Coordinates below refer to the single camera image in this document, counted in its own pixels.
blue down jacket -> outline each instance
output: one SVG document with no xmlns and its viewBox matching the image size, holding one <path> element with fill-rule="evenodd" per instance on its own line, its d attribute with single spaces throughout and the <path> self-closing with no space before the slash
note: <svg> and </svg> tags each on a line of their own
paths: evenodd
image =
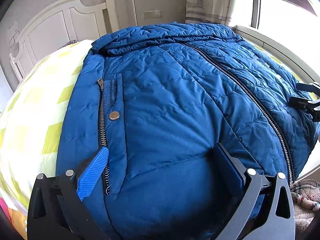
<svg viewBox="0 0 320 240">
<path fill-rule="evenodd" d="M 83 202 L 110 238 L 203 239 L 216 231 L 232 206 L 212 157 L 218 142 L 260 174 L 281 171 L 294 181 L 305 165 L 316 125 L 287 102 L 308 94 L 230 28 L 130 27 L 92 45 L 68 105 L 56 173 L 97 151 L 102 98 L 108 181 Z"/>
</svg>

round silver button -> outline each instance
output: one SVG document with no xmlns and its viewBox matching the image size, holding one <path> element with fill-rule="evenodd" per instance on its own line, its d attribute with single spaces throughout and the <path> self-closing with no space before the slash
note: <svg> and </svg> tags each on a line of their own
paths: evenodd
<svg viewBox="0 0 320 240">
<path fill-rule="evenodd" d="M 120 113 L 118 111 L 113 111 L 109 114 L 109 119 L 111 121 L 117 120 L 120 117 Z"/>
<path fill-rule="evenodd" d="M 74 171 L 73 171 L 73 170 L 67 170 L 67 171 L 66 171 L 66 175 L 67 175 L 68 177 L 72 176 L 73 174 L 74 174 Z"/>
<path fill-rule="evenodd" d="M 38 174 L 37 179 L 43 179 L 43 173 Z"/>
<path fill-rule="evenodd" d="M 279 177 L 280 179 L 285 179 L 285 174 L 282 173 L 282 172 L 279 172 L 279 173 L 278 173 L 278 177 Z"/>
<path fill-rule="evenodd" d="M 257 174 L 256 170 L 255 170 L 255 169 L 252 169 L 252 168 L 248 169 L 248 170 L 247 170 L 247 173 L 248 173 L 249 175 L 251 175 L 251 176 L 254 176 L 254 175 Z"/>
</svg>

wall socket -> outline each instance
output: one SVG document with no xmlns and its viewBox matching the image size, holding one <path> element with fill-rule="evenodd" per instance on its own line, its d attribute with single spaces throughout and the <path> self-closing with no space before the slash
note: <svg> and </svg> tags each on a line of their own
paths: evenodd
<svg viewBox="0 0 320 240">
<path fill-rule="evenodd" d="M 161 18 L 161 17 L 162 17 L 162 10 L 144 11 L 145 19 Z"/>
</svg>

headboard panel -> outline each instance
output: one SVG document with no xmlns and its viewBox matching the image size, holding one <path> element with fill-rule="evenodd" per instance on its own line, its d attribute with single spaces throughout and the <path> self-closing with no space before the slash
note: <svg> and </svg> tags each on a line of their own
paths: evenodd
<svg viewBox="0 0 320 240">
<path fill-rule="evenodd" d="M 104 19 L 104 9 L 110 8 L 109 19 Z M 112 31 L 119 30 L 114 0 L 95 6 L 84 6 L 80 0 L 59 0 L 38 13 L 24 27 L 16 43 L 19 52 L 10 54 L 10 63 L 21 81 L 34 65 L 72 40 L 96 40 L 105 35 L 105 20 Z"/>
</svg>

zipper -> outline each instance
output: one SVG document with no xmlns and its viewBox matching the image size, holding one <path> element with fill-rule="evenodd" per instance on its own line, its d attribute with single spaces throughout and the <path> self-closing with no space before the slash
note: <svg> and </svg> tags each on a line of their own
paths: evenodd
<svg viewBox="0 0 320 240">
<path fill-rule="evenodd" d="M 100 78 L 98 80 L 98 84 L 101 89 L 99 113 L 98 113 L 98 141 L 99 141 L 99 147 L 102 147 L 102 146 L 107 147 L 107 136 L 106 136 L 106 127 L 105 127 L 105 120 L 104 120 L 103 101 L 102 101 L 102 92 L 103 92 L 104 81 L 102 78 Z M 105 166 L 105 168 L 101 174 L 101 178 L 102 178 L 103 194 L 108 195 L 110 193 L 109 163 L 107 163 L 107 165 Z"/>
<path fill-rule="evenodd" d="M 252 94 L 252 92 L 237 78 L 235 77 L 232 73 L 230 73 L 228 70 L 223 68 L 222 66 L 218 65 L 215 63 L 207 54 L 205 54 L 201 49 L 198 49 L 196 47 L 193 47 L 187 43 L 183 43 L 183 45 L 188 46 L 192 49 L 194 49 L 196 52 L 198 52 L 206 61 L 214 65 L 218 70 L 220 70 L 222 73 L 224 73 L 226 76 L 231 78 L 246 94 L 247 96 L 256 104 L 256 106 L 260 109 L 260 111 L 263 113 L 265 118 L 268 120 L 269 124 L 275 131 L 276 135 L 278 136 L 282 150 L 284 152 L 284 157 L 287 162 L 287 167 L 288 167 L 288 174 L 289 174 L 289 182 L 290 184 L 293 183 L 294 177 L 293 177 L 293 171 L 292 171 L 292 161 L 291 161 L 291 156 L 289 154 L 287 142 L 284 139 L 284 136 L 279 128 L 279 126 L 276 124 L 276 122 L 273 120 L 272 116 L 270 113 L 264 108 L 264 106 L 259 102 L 259 100 Z"/>
</svg>

